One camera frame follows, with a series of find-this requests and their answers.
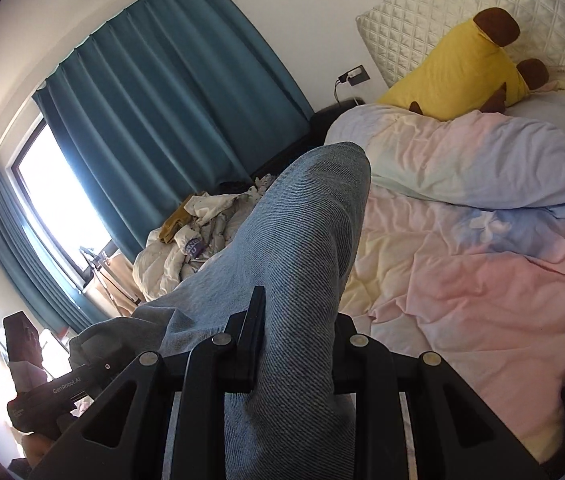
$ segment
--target yellow pillow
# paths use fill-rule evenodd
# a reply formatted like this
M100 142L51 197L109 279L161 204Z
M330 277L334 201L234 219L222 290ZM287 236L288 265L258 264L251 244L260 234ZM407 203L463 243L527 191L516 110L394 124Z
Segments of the yellow pillow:
M452 28L424 62L378 103L409 109L416 101L425 116L450 121L480 109L504 82L506 106L529 94L529 86L504 49L471 19Z

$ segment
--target hand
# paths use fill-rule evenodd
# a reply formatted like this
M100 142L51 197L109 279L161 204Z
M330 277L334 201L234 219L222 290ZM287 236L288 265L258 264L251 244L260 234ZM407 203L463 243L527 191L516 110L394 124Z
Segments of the hand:
M32 433L29 435L22 436L22 450L24 455L27 457L27 462L31 467L36 467L42 457L45 456L51 446L53 446L54 441L47 438L40 433Z

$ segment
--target curtain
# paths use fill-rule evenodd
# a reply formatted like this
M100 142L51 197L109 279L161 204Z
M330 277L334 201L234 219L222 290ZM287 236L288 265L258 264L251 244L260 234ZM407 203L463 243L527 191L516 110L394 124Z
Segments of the curtain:
M32 314L56 333L108 319L58 266L0 171L0 263Z
M189 193L249 180L312 114L231 0L137 1L34 99L131 262Z

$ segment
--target pile of clothes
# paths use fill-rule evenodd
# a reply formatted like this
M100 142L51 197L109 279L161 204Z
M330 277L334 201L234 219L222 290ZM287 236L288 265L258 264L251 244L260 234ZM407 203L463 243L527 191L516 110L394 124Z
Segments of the pile of clothes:
M257 178L244 193L189 196L150 232L133 264L133 279L147 301L173 291L229 245L274 179Z

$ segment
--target wall socket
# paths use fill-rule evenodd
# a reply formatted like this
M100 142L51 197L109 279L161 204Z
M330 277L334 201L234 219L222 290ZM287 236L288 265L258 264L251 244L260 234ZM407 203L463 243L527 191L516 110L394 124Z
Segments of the wall socket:
M343 84L348 82L351 86L356 86L368 81L369 79L371 79L371 77L369 77L369 74L367 74L363 65L358 65L356 68L349 70L349 72L342 74L338 78L338 81Z

